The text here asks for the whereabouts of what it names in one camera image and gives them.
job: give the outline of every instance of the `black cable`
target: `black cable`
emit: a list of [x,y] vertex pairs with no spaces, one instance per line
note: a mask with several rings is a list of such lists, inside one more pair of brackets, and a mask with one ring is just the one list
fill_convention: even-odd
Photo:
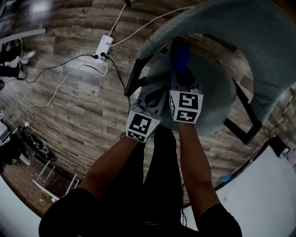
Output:
[[125,136],[125,132],[123,132],[122,134],[120,134],[119,138],[123,138]]
[[95,58],[95,59],[98,59],[98,58],[99,58],[98,55],[82,54],[82,55],[79,55],[79,56],[77,56],[77,57],[74,57],[74,58],[72,58],[72,59],[70,59],[70,60],[68,60],[68,61],[66,61],[66,62],[64,62],[64,63],[62,63],[62,64],[60,64],[60,65],[58,65],[58,66],[53,66],[53,67],[49,67],[49,68],[45,68],[45,69],[43,69],[42,72],[39,73],[38,76],[37,76],[37,77],[35,78],[35,80],[33,80],[33,81],[27,81],[27,80],[25,80],[25,81],[26,81],[27,83],[29,83],[29,84],[34,83],[34,82],[40,77],[40,75],[41,75],[45,70],[47,70],[47,69],[55,69],[55,68],[57,68],[57,67],[63,66],[63,65],[65,65],[66,63],[68,63],[68,62],[70,62],[70,61],[72,61],[72,60],[74,60],[74,59],[76,59],[76,58],[78,58],[78,57],[82,57],[82,56],[91,56],[91,57],[93,57],[93,58]]
[[131,7],[131,3],[130,3],[130,0],[124,0],[125,4],[127,7]]
[[13,78],[13,79],[11,79],[11,80],[9,80],[9,81],[4,81],[4,84],[5,83],[8,83],[8,82],[10,82],[10,81],[13,81],[13,80],[16,80],[17,78]]
[[[121,76],[120,76],[119,70],[118,70],[116,64],[114,63],[114,61],[113,61],[110,57],[108,57],[105,53],[102,53],[101,56],[108,58],[108,59],[113,63],[113,65],[114,65],[114,67],[115,67],[115,69],[116,69],[116,71],[117,71],[118,78],[119,78],[119,80],[120,80],[120,82],[121,82],[121,84],[122,84],[122,86],[123,86],[123,88],[124,88],[124,90],[125,90],[125,85],[124,85],[124,83],[123,83],[123,81],[122,81],[122,79],[121,79]],[[130,113],[130,98],[129,98],[129,97],[128,97],[128,101],[129,101],[129,111],[128,111],[128,114],[129,114],[129,113]]]
[[84,64],[84,66],[88,66],[88,67],[90,67],[90,68],[93,68],[93,69],[95,69],[95,70],[96,70],[96,71],[97,71],[99,74],[101,74],[101,75],[103,74],[103,73],[100,73],[100,72],[99,72],[99,70],[97,70],[97,69],[96,69],[96,68],[94,68],[93,66],[89,66],[89,65],[86,65],[86,64]]

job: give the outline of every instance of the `white wall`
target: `white wall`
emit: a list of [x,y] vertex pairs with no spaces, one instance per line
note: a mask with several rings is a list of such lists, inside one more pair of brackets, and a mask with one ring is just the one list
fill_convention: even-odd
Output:
[[3,234],[6,237],[39,237],[40,220],[0,176],[0,224]]
[[[217,194],[243,237],[288,237],[296,227],[296,174],[271,147]],[[187,226],[196,230],[191,207],[184,212]]]

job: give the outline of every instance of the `white cable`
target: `white cable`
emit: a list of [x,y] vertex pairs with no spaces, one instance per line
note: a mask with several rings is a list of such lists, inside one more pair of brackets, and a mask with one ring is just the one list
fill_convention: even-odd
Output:
[[119,19],[120,19],[121,15],[122,15],[122,13],[123,13],[123,11],[124,11],[125,7],[126,7],[126,4],[125,4],[125,5],[123,6],[123,8],[121,9],[121,12],[120,12],[120,14],[119,14],[119,16],[118,16],[118,18],[117,18],[116,22],[114,23],[114,25],[113,25],[113,27],[112,27],[112,29],[111,29],[110,33],[109,33],[109,36],[111,36],[111,34],[112,34],[112,31],[114,30],[115,26],[117,25],[117,23],[118,23],[118,21],[119,21]]
[[139,29],[136,30],[134,33],[132,33],[130,36],[126,37],[125,39],[123,39],[123,40],[121,40],[121,41],[119,41],[119,42],[117,42],[117,43],[115,43],[115,44],[110,45],[110,47],[113,47],[113,46],[115,46],[115,45],[118,45],[118,44],[120,44],[120,43],[122,43],[122,42],[128,40],[129,38],[131,38],[132,36],[134,36],[137,32],[139,32],[141,29],[145,28],[147,25],[149,25],[150,23],[154,22],[155,20],[157,20],[157,19],[159,19],[159,18],[165,17],[165,16],[167,16],[167,15],[169,15],[169,14],[171,14],[171,13],[174,13],[174,12],[177,12],[177,11],[180,11],[180,10],[189,9],[189,8],[192,8],[192,7],[194,7],[194,6],[182,7],[182,8],[176,9],[176,10],[174,10],[174,11],[171,11],[171,12],[169,12],[169,13],[166,13],[166,14],[164,14],[164,15],[158,16],[158,17],[154,18],[153,20],[149,21],[147,24],[143,25],[141,28],[139,28]]
[[[107,64],[105,63],[105,62],[103,62],[104,64],[105,64],[105,66],[106,66],[106,71],[105,71],[105,73],[104,74],[101,74],[99,71],[97,71],[97,70],[95,70],[96,72],[98,72],[100,75],[102,75],[102,76],[104,76],[104,75],[106,75],[106,73],[107,73],[107,71],[108,71],[108,66],[107,66]],[[33,106],[39,106],[39,107],[41,107],[41,106],[48,106],[50,103],[51,103],[51,101],[54,99],[54,97],[56,96],[56,93],[57,93],[57,91],[58,91],[58,89],[61,87],[61,85],[62,84],[64,84],[64,82],[66,81],[66,79],[68,78],[68,76],[70,75],[70,74],[72,74],[72,73],[74,73],[74,72],[76,72],[76,71],[78,71],[82,66],[87,66],[87,65],[81,65],[79,68],[77,68],[77,69],[75,69],[74,71],[72,71],[72,72],[69,72],[68,74],[67,74],[67,76],[65,77],[65,79],[58,85],[58,87],[56,88],[56,90],[55,90],[55,93],[54,93],[54,95],[53,95],[53,97],[49,100],[49,102],[47,103],[47,104],[42,104],[42,105],[40,105],[40,104],[34,104],[34,105],[28,105],[28,101],[27,101],[27,99],[24,97],[24,98],[21,98],[20,97],[20,95],[19,95],[19,93],[18,92],[14,92],[15,93],[15,96],[16,96],[16,101],[18,102],[18,103],[20,103],[20,105],[22,106],[22,108],[24,109],[24,111],[25,111],[25,113],[26,113],[26,115],[27,115],[27,117],[28,117],[28,123],[30,124],[30,117],[29,117],[29,115],[28,115],[28,113],[27,113],[27,109],[28,108],[30,108],[30,107],[33,107]]]

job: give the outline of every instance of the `black shirt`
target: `black shirt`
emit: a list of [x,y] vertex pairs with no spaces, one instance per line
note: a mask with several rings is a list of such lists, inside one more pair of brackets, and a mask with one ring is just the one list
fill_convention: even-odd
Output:
[[77,188],[45,213],[39,226],[39,236],[242,236],[240,226],[221,204],[212,206],[197,220],[199,231],[184,227],[181,222],[142,222],[137,217],[118,219],[115,213],[114,216],[112,213],[106,216],[100,206],[102,204],[89,191]]

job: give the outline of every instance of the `person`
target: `person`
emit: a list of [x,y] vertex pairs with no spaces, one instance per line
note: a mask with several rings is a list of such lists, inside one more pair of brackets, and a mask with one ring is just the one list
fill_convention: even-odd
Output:
[[[9,51],[0,52],[0,64],[11,62],[23,53],[22,40],[17,40],[15,47],[12,47]],[[23,78],[24,74],[21,70],[21,63],[18,63],[16,67],[11,68],[8,66],[0,66],[0,76]]]
[[193,124],[179,124],[180,165],[198,231],[181,224],[182,184],[176,140],[158,126],[154,152],[143,184],[145,144],[123,137],[89,169],[78,187],[44,214],[39,236],[241,237],[211,182],[211,170]]

